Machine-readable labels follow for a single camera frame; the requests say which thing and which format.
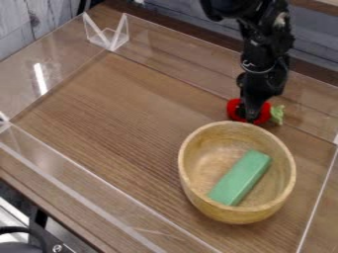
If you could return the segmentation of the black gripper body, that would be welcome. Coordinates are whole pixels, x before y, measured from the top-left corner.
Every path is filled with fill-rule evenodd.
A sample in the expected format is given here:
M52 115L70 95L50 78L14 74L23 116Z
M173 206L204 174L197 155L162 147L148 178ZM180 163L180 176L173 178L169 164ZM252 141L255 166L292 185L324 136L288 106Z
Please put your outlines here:
M237 77L245 99L269 99L277 96L288 75L288 51L293 45L289 23L264 27L239 21L243 37L240 65L244 70Z

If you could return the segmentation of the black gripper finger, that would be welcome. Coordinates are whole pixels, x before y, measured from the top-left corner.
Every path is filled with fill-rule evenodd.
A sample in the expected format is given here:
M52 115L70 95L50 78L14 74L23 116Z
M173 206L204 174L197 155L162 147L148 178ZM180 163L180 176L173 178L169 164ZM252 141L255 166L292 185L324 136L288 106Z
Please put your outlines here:
M263 124L269 119L269 103L261 96L240 97L240 117L245 123Z

